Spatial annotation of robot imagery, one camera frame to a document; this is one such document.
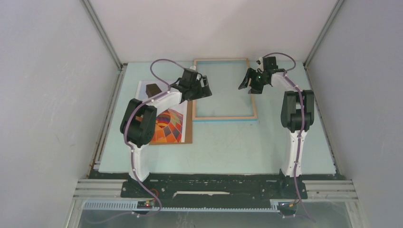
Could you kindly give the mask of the wooden picture frame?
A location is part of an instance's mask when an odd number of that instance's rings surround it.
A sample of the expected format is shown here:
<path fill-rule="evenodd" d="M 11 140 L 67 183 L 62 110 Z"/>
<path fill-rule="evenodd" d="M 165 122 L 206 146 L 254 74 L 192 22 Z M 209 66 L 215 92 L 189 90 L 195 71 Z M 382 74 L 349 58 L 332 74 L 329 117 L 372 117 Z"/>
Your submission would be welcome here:
<path fill-rule="evenodd" d="M 258 119 L 256 100 L 247 90 L 239 90 L 249 68 L 247 58 L 195 59 L 196 70 L 208 78 L 212 96 L 192 102 L 192 120 L 254 121 Z"/>

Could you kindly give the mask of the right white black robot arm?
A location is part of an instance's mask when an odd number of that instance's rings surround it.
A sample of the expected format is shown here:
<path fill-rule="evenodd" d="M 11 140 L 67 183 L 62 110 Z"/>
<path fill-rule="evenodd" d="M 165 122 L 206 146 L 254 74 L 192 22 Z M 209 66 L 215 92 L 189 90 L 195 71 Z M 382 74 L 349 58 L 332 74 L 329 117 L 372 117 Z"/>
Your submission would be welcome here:
<path fill-rule="evenodd" d="M 301 159 L 303 146 L 308 130 L 314 123 L 315 105 L 314 92 L 302 90 L 289 77 L 293 67 L 283 69 L 277 65 L 275 53 L 260 57 L 257 69 L 249 67 L 238 89 L 248 88 L 249 94 L 262 94 L 266 85 L 281 88 L 284 91 L 280 122 L 288 133 L 287 156 L 280 169 L 285 177 L 297 178 L 302 174 Z"/>

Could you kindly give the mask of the hot air balloon photo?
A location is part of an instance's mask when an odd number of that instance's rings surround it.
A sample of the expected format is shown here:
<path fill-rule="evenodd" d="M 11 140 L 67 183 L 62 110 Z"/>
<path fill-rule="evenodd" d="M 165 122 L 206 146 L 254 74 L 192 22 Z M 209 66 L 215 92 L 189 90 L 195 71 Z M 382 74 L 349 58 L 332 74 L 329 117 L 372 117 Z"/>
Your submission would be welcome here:
<path fill-rule="evenodd" d="M 167 85 L 158 80 L 142 80 L 138 84 L 135 98 L 147 100 L 160 92 L 167 90 Z M 188 102 L 184 101 L 156 117 L 154 136 L 151 145 L 190 143 L 186 138 Z"/>

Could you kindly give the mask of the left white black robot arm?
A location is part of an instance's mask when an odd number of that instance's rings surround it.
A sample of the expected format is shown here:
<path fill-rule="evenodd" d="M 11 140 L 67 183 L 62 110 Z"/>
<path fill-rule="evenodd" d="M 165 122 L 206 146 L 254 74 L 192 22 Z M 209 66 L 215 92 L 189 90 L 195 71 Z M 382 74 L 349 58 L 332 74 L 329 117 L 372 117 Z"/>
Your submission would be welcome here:
<path fill-rule="evenodd" d="M 146 155 L 142 152 L 155 133 L 155 122 L 159 114 L 185 101 L 193 101 L 212 95 L 208 78 L 194 69 L 186 68 L 167 89 L 147 100 L 131 99 L 121 122 L 120 131 L 129 147 L 129 175 L 136 180 L 132 192 L 139 198 L 148 196 L 150 184 L 144 181 L 150 174 Z"/>

